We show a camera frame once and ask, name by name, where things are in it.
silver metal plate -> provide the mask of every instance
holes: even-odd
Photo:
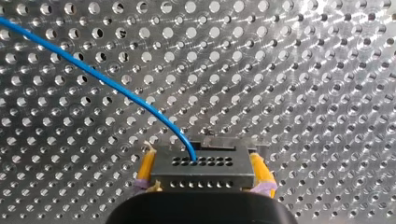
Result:
[[[1,1],[186,134],[264,143],[301,223],[395,223],[396,2]],[[0,27],[1,223],[104,223],[159,121]]]

hole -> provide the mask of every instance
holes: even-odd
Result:
[[[87,79],[87,77],[85,77],[85,76],[83,76],[83,75],[80,75],[80,76],[78,76],[77,77],[77,83],[79,84],[79,85],[85,85],[86,83],[88,82],[88,79]]]
[[[241,12],[245,9],[245,3],[243,1],[236,1],[233,4],[233,9],[235,10],[235,12]]]
[[[184,6],[184,8],[186,9],[187,13],[192,13],[195,11],[197,6],[192,1],[189,1],[186,3],[186,6]]]
[[[142,54],[142,61],[145,62],[145,63],[148,63],[148,62],[150,62],[151,60],[152,60],[151,54],[148,53],[148,52],[143,52],[143,54]]]
[[[233,29],[233,36],[235,36],[236,38],[241,37],[243,33],[244,29],[240,26],[237,26],[235,27],[235,29]]]
[[[114,13],[116,13],[116,14],[121,14],[124,9],[123,4],[121,4],[120,2],[115,2],[113,4],[112,8],[113,8]]]
[[[56,76],[55,77],[56,85],[62,86],[62,85],[64,85],[65,82],[66,82],[66,79],[64,79],[64,77],[62,77],[62,76]]]
[[[76,11],[76,7],[72,3],[66,3],[66,5],[64,5],[64,12],[68,15],[74,15],[76,14]]]
[[[188,38],[194,38],[197,35],[197,31],[193,27],[189,27],[186,31],[186,35]]]
[[[0,38],[2,38],[3,40],[10,40],[11,39],[10,32],[8,30],[1,30]]]
[[[260,1],[260,3],[257,5],[257,8],[260,12],[266,11],[269,7],[270,4],[267,1]]]
[[[109,25],[109,24],[111,24],[111,22],[113,22],[113,20],[111,20],[111,18],[109,18],[109,17],[104,17],[103,18],[103,24],[104,25]]]
[[[369,46],[369,45],[371,44],[371,39],[370,39],[370,38],[364,38],[363,44],[364,44],[365,46]]]
[[[52,13],[52,7],[50,5],[48,5],[47,3],[42,4],[40,7],[40,11],[41,13],[43,13],[44,15],[48,16],[49,14]]]
[[[220,10],[220,3],[216,1],[211,2],[209,5],[209,9],[212,13],[218,12]]]
[[[369,15],[367,15],[367,19],[368,19],[368,21],[374,21],[375,20],[375,13],[369,13]]]
[[[178,183],[178,185],[179,185],[181,188],[185,188],[185,187],[186,187],[186,182],[185,182],[184,180],[182,180],[182,181],[180,181],[180,182]]]
[[[126,37],[126,30],[124,28],[118,28],[116,30],[116,37],[118,39],[123,39]]]
[[[88,98],[88,97],[86,97],[86,96],[83,96],[83,97],[81,98],[81,104],[82,104],[83,106],[89,106],[89,105],[91,104],[91,99]]]
[[[16,63],[17,57],[15,56],[15,54],[8,53],[8,54],[6,54],[6,62],[7,63]]]
[[[102,31],[102,29],[100,29],[100,28],[94,28],[93,30],[92,30],[92,37],[93,38],[95,38],[95,39],[100,39],[100,38],[102,38],[103,37],[103,31]]]
[[[80,52],[74,53],[74,54],[73,54],[73,57],[74,57],[75,59],[79,59],[80,61],[84,61],[84,55],[82,55],[82,53],[80,53]]]
[[[21,15],[21,16],[26,16],[27,13],[29,12],[29,8],[24,5],[24,4],[18,4],[17,5],[17,12]]]
[[[119,60],[120,60],[121,63],[126,63],[126,62],[128,62],[128,61],[129,61],[129,56],[128,56],[128,54],[125,53],[125,52],[121,52],[121,53],[119,54]]]
[[[146,27],[143,27],[139,30],[139,35],[142,39],[147,39],[150,36],[149,29]]]
[[[79,30],[76,28],[72,28],[69,30],[69,36],[72,39],[79,39],[80,33]]]
[[[103,98],[102,103],[103,105],[108,106],[111,105],[111,103],[113,103],[113,100],[110,97],[106,96]]]
[[[225,184],[222,181],[218,181],[217,185],[216,185],[219,189],[224,188]]]
[[[61,56],[59,56],[57,53],[51,53],[50,60],[53,63],[59,63],[61,61]]]
[[[165,37],[166,39],[172,38],[173,35],[174,35],[174,32],[173,32],[172,28],[165,27],[163,29],[163,37]]]
[[[29,61],[29,63],[38,63],[38,56],[35,53],[30,53],[27,56],[27,60]]]
[[[161,10],[163,13],[167,14],[172,11],[172,4],[170,2],[163,2],[161,5]]]
[[[97,62],[102,63],[106,60],[106,55],[103,52],[96,53],[95,59]]]
[[[95,2],[91,2],[88,5],[88,10],[90,11],[91,14],[96,15],[99,14],[100,12],[100,7],[99,4],[95,3]]]

metal connector block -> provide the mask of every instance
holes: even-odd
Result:
[[[246,142],[240,139],[204,137],[193,141],[198,161],[186,152],[158,148],[151,181],[161,181],[165,191],[237,191],[251,188],[254,172]]]

blue wire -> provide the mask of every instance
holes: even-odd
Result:
[[[36,42],[37,44],[43,46],[44,48],[57,53],[58,55],[62,56],[64,59],[66,59],[73,65],[77,66],[81,70],[83,70],[86,73],[90,74],[91,76],[96,77],[97,79],[103,81],[104,83],[107,84],[107,86],[113,88],[116,91],[119,91],[120,93],[122,93],[123,95],[128,97],[130,100],[134,101],[137,105],[140,105],[143,108],[147,109],[152,115],[157,117],[157,119],[162,121],[169,129],[172,130],[172,132],[175,133],[175,135],[186,146],[186,149],[189,152],[191,160],[196,161],[194,147],[190,143],[189,139],[186,136],[184,136],[183,133],[180,132],[180,129],[175,124],[173,124],[166,116],[161,114],[154,106],[147,104],[144,100],[142,100],[141,98],[139,98],[137,95],[133,94],[132,92],[128,91],[124,87],[122,87],[116,81],[112,80],[111,78],[106,77],[105,75],[94,70],[93,68],[90,68],[87,64],[83,63],[80,60],[75,59],[72,55],[70,55],[66,51],[64,51],[64,50],[60,49],[59,47],[51,44],[50,42],[42,39],[41,37],[30,33],[29,31],[23,29],[19,25],[16,25],[3,17],[0,17],[0,24],[6,26],[8,29],[10,29],[20,35],[24,35],[24,36],[28,37],[30,40],[32,40],[33,42]]]

perforated metal sheet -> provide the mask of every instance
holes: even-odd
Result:
[[[263,142],[301,223],[396,222],[395,1],[3,0],[0,14],[186,134]],[[104,223],[131,195],[143,141],[176,139],[3,27],[0,114],[1,223]]]

